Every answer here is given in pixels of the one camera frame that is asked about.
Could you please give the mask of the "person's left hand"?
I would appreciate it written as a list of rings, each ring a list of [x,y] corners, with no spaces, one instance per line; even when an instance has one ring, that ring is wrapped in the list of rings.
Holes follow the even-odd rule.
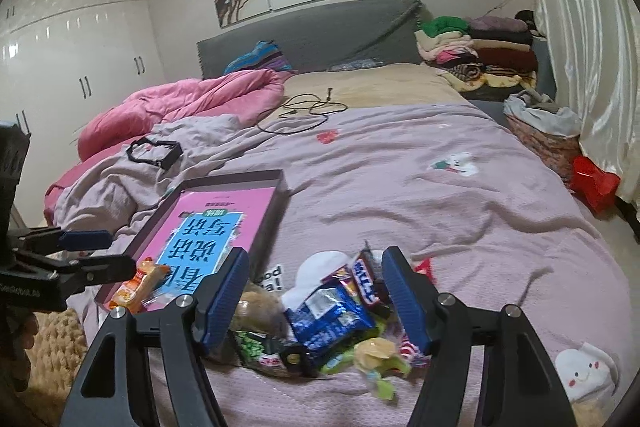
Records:
[[[11,391],[22,392],[28,387],[30,361],[26,351],[34,347],[38,329],[34,312],[1,306],[1,381]]]

